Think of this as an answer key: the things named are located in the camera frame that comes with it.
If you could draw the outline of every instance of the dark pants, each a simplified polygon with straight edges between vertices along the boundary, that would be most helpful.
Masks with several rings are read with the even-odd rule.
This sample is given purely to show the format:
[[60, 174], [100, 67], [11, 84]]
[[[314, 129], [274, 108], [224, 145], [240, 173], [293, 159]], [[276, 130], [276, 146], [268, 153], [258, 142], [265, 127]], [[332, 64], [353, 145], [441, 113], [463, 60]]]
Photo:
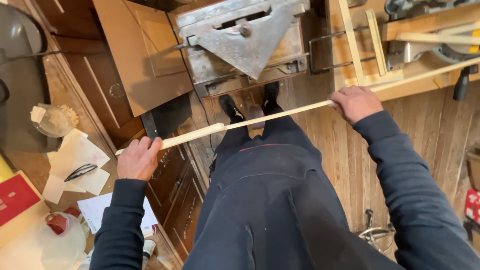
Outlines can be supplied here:
[[[276, 102], [271, 101], [264, 108], [265, 115], [282, 111], [283, 109]], [[230, 124], [242, 121], [240, 116], [235, 116]], [[253, 139], [248, 135], [247, 126], [227, 130], [222, 142], [215, 149], [214, 167], [219, 168], [224, 161], [242, 149], [268, 144], [297, 145], [307, 149], [314, 156], [320, 154], [297, 123], [290, 116], [283, 116], [266, 121], [263, 135], [257, 135]]]

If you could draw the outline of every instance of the black scissors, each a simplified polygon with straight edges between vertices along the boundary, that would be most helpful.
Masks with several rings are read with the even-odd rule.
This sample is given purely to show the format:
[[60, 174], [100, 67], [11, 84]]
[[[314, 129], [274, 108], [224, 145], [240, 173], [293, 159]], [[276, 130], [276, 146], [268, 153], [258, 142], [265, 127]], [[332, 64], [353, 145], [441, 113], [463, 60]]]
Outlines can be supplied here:
[[92, 164], [92, 163], [85, 164], [82, 167], [80, 167], [80, 168], [74, 170], [72, 173], [70, 173], [70, 175], [67, 177], [67, 179], [65, 179], [64, 182], [68, 182], [72, 179], [80, 177], [80, 176], [86, 174], [87, 172], [91, 172], [91, 171], [95, 170], [97, 167], [98, 166], [96, 166], [95, 164]]

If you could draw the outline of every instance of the right hand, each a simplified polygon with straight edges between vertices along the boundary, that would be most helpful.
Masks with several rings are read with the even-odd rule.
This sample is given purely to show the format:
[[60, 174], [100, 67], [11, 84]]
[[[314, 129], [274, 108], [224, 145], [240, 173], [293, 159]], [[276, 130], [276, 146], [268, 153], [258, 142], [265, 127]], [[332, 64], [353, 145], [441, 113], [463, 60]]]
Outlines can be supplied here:
[[364, 86], [344, 86], [328, 99], [333, 101], [331, 106], [351, 125], [383, 110], [375, 93]]
[[140, 141], [133, 140], [119, 156], [117, 164], [119, 178], [150, 180], [158, 165], [156, 155], [161, 147], [160, 137], [155, 138], [153, 142], [147, 136]]

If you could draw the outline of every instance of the black sneaker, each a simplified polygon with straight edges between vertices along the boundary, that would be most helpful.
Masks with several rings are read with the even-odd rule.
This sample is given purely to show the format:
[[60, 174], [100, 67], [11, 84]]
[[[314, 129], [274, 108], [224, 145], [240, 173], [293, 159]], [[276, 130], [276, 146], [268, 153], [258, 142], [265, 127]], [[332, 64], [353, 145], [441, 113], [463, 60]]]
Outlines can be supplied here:
[[274, 102], [276, 103], [276, 98], [278, 97], [278, 92], [280, 91], [280, 83], [278, 81], [272, 82], [265, 85], [265, 102], [264, 107], [267, 102]]
[[245, 117], [240, 112], [239, 108], [237, 108], [237, 105], [235, 105], [235, 102], [230, 95], [220, 96], [218, 98], [218, 102], [220, 103], [220, 107], [222, 107], [223, 112], [230, 117], [230, 120], [232, 120], [235, 116], [240, 116], [245, 120]]

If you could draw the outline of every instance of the sleeve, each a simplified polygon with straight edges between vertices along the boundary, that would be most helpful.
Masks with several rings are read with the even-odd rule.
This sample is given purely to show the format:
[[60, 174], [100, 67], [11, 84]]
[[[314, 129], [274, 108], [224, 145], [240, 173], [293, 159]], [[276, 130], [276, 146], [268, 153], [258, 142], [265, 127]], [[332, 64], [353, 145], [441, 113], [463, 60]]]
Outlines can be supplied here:
[[140, 270], [144, 236], [140, 229], [147, 181], [118, 179], [102, 226], [95, 235], [90, 270]]
[[427, 163], [387, 111], [353, 125], [377, 163], [390, 220], [397, 231], [397, 262], [406, 269], [478, 269], [480, 259]]

